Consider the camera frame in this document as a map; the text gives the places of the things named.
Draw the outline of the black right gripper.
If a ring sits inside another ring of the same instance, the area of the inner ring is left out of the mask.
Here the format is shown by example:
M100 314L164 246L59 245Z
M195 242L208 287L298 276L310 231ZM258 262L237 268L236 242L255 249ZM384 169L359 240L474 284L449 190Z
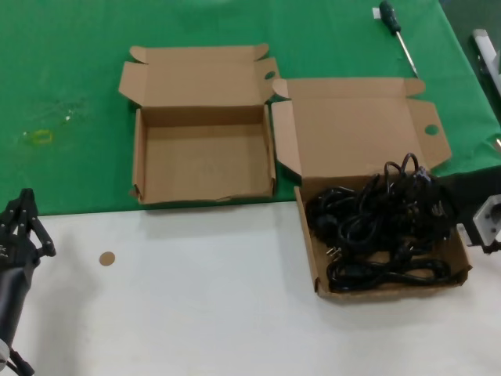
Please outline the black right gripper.
M462 172L440 177L424 167L413 176L420 181L420 194L424 197L451 197L456 210L456 223L461 224L469 236L476 236L473 216L475 206L476 172Z

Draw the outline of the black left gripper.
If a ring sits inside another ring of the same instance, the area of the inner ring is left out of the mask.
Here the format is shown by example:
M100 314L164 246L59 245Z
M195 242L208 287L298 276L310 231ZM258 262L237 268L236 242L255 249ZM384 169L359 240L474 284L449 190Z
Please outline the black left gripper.
M34 233L41 243L36 248L27 237ZM54 257L56 249L52 238L38 218L34 191L24 188L18 198L11 200L1 213L1 271L25 266L37 267L40 257Z

